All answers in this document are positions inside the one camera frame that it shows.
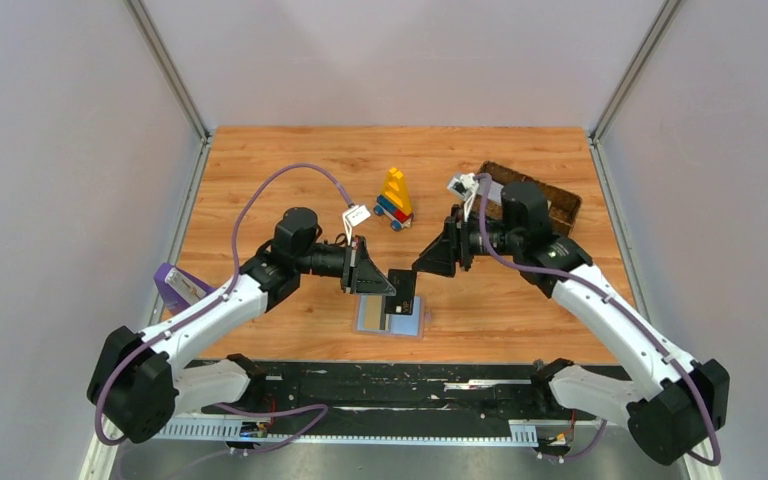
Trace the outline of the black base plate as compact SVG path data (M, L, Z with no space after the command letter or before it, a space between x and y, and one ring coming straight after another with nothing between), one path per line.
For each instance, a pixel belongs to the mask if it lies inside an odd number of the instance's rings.
M260 361L261 377L231 407L257 413L328 407L311 434L503 437L512 420L566 428L592 420L551 404L531 364Z

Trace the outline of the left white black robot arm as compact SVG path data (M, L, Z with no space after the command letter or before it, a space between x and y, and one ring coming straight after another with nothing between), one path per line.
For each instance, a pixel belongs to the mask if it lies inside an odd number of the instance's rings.
M364 237L338 244L320 241L320 234L313 210L291 208L272 239L222 287L162 324L111 332L87 390L99 440L109 446L142 443L177 415L245 398L254 371L244 356L200 367L190 363L231 330L277 307L305 275L336 278L348 294L395 295Z

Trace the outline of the beige card with stripe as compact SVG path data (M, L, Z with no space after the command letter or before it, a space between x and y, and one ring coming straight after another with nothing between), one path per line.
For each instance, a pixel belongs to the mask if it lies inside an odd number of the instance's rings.
M368 331L388 331L389 320L383 296L366 296L361 327Z

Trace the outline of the purple box with card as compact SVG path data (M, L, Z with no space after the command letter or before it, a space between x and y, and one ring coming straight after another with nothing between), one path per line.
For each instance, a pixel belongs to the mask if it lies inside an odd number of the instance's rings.
M162 263L153 276L163 306L171 314L186 310L214 291L214 288L177 266Z

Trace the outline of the pink card holder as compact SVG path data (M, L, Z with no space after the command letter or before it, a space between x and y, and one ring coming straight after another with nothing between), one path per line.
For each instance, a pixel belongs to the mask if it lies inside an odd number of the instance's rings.
M361 327L365 297L361 296L357 302L354 320L352 321L352 327L355 332L400 338L421 338L423 336L425 324L430 320L431 316L421 297L415 296L412 315L388 315L388 331L368 331Z

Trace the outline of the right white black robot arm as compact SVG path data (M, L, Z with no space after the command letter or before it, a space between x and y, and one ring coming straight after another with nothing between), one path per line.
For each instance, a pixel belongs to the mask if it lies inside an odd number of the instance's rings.
M726 368L715 359L697 360L645 320L578 243L553 230L549 200L535 182L501 187L498 220L486 213L492 185L487 174L450 179L447 188L459 202L414 269L453 277L486 255L516 270L581 321L628 376L618 380L557 359L533 378L550 402L625 427L659 464L689 456L719 466L717 432L726 422L730 388Z

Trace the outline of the woven brown divided basket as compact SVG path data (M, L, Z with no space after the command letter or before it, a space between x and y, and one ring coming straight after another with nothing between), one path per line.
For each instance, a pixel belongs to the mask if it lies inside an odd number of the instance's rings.
M540 188L547 198L553 230L566 236L571 234L583 204L579 195L493 161L485 161L476 171L476 174L483 173L489 174L493 181L490 189L490 200L487 205L489 218L501 218L501 189L504 185L512 182L531 181Z

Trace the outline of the colourful toy block car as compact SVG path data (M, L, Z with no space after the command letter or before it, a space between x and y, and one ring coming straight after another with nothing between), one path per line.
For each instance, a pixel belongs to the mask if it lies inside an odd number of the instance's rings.
M402 231L411 226L414 209L404 173L398 168L388 170L380 193L375 199L373 213L376 216L386 216L394 231Z

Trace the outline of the grey credit card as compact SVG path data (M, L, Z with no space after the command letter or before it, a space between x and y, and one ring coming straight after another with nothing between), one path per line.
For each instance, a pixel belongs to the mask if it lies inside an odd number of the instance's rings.
M395 294L384 298L384 313L388 315L412 315L415 304L417 272L411 269L390 269L388 281Z

